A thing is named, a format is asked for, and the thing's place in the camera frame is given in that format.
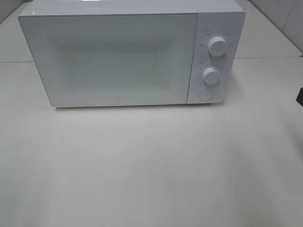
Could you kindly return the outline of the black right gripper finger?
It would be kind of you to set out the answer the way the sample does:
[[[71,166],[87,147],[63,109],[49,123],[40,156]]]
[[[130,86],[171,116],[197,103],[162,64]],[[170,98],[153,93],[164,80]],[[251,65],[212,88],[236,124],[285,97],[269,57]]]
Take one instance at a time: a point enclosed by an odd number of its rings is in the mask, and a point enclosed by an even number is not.
[[[303,87],[300,89],[296,101],[298,104],[303,105]]]

